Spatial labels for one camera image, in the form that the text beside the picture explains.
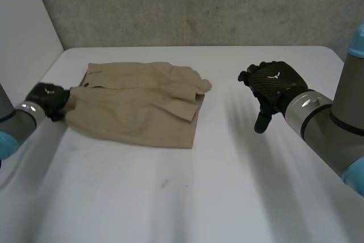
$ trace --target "robotic hand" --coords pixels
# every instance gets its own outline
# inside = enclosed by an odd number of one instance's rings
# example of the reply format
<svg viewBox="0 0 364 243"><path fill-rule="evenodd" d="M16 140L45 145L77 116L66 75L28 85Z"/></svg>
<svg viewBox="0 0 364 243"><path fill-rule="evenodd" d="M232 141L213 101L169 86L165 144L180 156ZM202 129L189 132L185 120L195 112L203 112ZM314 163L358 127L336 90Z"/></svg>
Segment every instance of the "robotic hand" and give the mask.
<svg viewBox="0 0 364 243"><path fill-rule="evenodd" d="M243 81L260 103L260 112L254 126L255 132L266 131L272 115L285 115L288 104L299 94L308 91L306 82L285 62L261 62L242 71L238 81Z"/></svg>
<svg viewBox="0 0 364 243"><path fill-rule="evenodd" d="M262 62L238 80L259 100L254 130L263 133L281 112L288 125L343 182L364 196L364 25L362 51L349 51L334 101L310 90L285 62Z"/></svg>

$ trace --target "table surface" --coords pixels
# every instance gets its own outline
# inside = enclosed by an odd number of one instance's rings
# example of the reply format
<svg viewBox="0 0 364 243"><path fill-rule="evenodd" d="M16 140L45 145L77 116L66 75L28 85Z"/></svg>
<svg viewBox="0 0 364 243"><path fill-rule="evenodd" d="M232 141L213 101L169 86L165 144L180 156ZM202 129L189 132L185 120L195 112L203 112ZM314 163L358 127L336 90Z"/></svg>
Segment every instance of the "table surface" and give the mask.
<svg viewBox="0 0 364 243"><path fill-rule="evenodd" d="M102 141L45 122L19 152L25 156L17 156L22 163L3 193L14 207L14 193L33 191L27 236L54 243L361 242L363 200L282 115L266 133L254 133L259 105L237 76L272 60L286 61L333 99L343 62L325 47L65 51L43 81L69 88L88 63L167 61L191 66L213 88L191 150Z"/></svg>

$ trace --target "white wall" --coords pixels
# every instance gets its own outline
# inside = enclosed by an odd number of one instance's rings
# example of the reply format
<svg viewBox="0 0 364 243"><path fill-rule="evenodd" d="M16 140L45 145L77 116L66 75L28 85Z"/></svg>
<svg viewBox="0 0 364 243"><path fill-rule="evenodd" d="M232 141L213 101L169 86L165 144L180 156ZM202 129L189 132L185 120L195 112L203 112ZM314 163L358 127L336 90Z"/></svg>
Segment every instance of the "white wall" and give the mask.
<svg viewBox="0 0 364 243"><path fill-rule="evenodd" d="M62 52L42 0L0 0L0 83L13 104Z"/></svg>
<svg viewBox="0 0 364 243"><path fill-rule="evenodd" d="M62 52L42 0L0 0L0 83L13 104L24 99ZM27 147L21 149L3 162L0 171L0 242L4 243L29 242L33 230L29 217L36 189L3 188L27 154Z"/></svg>

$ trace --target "gray robot arm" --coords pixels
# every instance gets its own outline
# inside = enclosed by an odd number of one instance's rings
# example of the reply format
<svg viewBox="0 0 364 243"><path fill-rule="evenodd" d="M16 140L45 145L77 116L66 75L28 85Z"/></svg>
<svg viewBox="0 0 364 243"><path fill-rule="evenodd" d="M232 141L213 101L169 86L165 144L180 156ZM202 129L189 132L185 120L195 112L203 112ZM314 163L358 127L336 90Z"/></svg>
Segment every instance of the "gray robot arm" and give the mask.
<svg viewBox="0 0 364 243"><path fill-rule="evenodd" d="M316 91L288 105L289 126L317 155L364 196L364 25L352 42L334 101Z"/></svg>
<svg viewBox="0 0 364 243"><path fill-rule="evenodd" d="M53 84L38 83L26 100L13 107L0 84L0 160L10 157L44 121L59 120L69 91Z"/></svg>

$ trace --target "khaki pants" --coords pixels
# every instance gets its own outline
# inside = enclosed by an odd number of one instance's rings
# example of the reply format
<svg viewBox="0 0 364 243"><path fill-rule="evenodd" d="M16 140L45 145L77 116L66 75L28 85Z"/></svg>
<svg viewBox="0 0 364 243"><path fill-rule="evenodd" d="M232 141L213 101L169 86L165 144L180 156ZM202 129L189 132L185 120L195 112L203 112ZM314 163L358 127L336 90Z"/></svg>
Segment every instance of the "khaki pants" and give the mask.
<svg viewBox="0 0 364 243"><path fill-rule="evenodd" d="M65 107L69 126L138 145L191 148L208 80L170 63L89 64Z"/></svg>

